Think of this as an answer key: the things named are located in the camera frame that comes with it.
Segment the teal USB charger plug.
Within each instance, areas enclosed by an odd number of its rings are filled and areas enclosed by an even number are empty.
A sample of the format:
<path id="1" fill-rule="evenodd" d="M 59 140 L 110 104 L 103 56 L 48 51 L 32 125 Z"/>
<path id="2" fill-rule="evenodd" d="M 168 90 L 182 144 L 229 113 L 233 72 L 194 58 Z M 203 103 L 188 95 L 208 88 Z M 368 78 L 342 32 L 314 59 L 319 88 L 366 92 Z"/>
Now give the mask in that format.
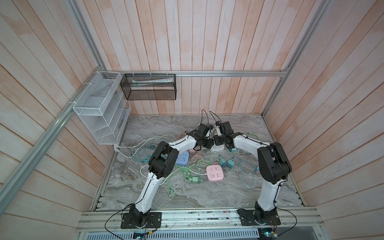
<path id="1" fill-rule="evenodd" d="M 227 168 L 232 169 L 235 166 L 235 161 L 230 159 L 227 161 Z"/>

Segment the blue power strip cube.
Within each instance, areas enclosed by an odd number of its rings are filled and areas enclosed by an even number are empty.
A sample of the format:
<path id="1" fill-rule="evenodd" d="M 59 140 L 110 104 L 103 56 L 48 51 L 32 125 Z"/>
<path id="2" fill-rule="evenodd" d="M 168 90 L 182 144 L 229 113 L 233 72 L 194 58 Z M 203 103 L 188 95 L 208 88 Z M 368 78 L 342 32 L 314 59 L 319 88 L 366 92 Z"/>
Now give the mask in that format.
<path id="1" fill-rule="evenodd" d="M 179 154 L 176 165 L 181 167 L 186 167 L 189 163 L 190 153 L 189 151 L 185 151 Z"/>

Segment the pink power strip cube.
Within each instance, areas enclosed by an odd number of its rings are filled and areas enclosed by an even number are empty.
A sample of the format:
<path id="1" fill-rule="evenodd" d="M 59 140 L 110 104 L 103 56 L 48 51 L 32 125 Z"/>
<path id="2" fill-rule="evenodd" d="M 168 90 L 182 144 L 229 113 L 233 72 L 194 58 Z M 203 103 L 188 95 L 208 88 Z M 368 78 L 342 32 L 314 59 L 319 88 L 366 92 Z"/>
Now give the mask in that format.
<path id="1" fill-rule="evenodd" d="M 219 182 L 224 179 L 223 168 L 220 165 L 209 165 L 206 167 L 208 181 Z"/>

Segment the light green USB charger plug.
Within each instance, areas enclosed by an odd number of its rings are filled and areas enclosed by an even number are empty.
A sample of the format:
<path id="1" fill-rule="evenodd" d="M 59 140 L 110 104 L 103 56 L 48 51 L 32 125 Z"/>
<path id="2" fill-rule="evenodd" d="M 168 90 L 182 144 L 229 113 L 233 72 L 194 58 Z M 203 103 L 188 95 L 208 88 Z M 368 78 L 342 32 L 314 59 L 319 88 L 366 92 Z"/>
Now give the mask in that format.
<path id="1" fill-rule="evenodd" d="M 189 181 L 191 181 L 193 184 L 199 184 L 201 182 L 201 178 L 199 176 L 197 176 L 197 177 L 190 177 Z"/>

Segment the white power strip cube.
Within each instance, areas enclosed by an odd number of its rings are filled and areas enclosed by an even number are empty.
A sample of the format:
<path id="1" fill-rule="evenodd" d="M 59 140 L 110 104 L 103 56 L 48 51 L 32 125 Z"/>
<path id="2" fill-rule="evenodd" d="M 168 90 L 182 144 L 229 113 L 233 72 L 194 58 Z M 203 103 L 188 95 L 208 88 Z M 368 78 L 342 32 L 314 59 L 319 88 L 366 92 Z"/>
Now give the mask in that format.
<path id="1" fill-rule="evenodd" d="M 219 145 L 219 146 L 217 146 L 217 145 L 214 144 L 214 145 L 210 148 L 210 150 L 211 150 L 213 153 L 215 153 L 215 152 L 222 152 L 222 151 L 225 150 L 225 145 Z"/>

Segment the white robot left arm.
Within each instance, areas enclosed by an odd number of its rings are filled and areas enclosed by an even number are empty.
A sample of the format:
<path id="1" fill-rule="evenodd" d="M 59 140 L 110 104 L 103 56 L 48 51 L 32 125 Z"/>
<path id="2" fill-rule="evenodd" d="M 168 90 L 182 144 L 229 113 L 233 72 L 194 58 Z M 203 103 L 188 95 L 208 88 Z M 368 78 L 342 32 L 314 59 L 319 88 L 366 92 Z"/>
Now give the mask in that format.
<path id="1" fill-rule="evenodd" d="M 148 213 L 161 184 L 174 169 L 180 153 L 198 148 L 210 149 L 214 144 L 211 137 L 213 125 L 200 124 L 195 130 L 186 133 L 185 137 L 175 142 L 160 142 L 149 160 L 149 173 L 139 198 L 130 205 L 131 222 L 136 227 L 147 224 Z"/>

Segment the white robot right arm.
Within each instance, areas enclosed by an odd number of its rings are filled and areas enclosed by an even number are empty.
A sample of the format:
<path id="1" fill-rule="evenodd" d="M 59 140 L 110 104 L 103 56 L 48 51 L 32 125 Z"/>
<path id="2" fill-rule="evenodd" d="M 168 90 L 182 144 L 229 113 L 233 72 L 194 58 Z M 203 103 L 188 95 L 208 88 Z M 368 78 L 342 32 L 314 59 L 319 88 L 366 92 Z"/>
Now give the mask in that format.
<path id="1" fill-rule="evenodd" d="M 259 171 L 264 180 L 261 195 L 255 204 L 254 217 L 258 224 L 265 224 L 277 214 L 275 201 L 281 183 L 288 179 L 292 171 L 283 146 L 278 142 L 265 143 L 243 133 L 235 133 L 229 122 L 216 122 L 216 130 L 214 139 L 217 145 L 224 144 L 228 149 L 244 150 L 258 159 Z"/>

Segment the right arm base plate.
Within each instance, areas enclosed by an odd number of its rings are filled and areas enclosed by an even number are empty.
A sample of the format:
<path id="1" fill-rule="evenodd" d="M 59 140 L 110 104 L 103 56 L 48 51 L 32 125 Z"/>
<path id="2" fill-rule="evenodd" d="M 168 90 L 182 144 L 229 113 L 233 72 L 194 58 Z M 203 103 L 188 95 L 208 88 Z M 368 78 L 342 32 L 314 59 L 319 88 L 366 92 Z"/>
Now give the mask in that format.
<path id="1" fill-rule="evenodd" d="M 242 226 L 281 225 L 277 208 L 270 211 L 264 211 L 259 207 L 255 210 L 238 209 L 237 213 L 240 217 Z"/>

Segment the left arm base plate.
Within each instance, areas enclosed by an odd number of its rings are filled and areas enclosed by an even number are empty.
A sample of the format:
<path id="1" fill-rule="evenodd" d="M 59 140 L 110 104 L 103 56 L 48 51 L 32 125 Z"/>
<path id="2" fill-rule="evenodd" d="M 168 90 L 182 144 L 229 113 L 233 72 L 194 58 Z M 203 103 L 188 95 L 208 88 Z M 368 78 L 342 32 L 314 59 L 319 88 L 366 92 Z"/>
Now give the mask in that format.
<path id="1" fill-rule="evenodd" d="M 161 227 L 162 213 L 151 212 L 142 214 L 138 211 L 124 213 L 121 222 L 121 229 L 144 229 L 154 228 L 158 229 Z"/>

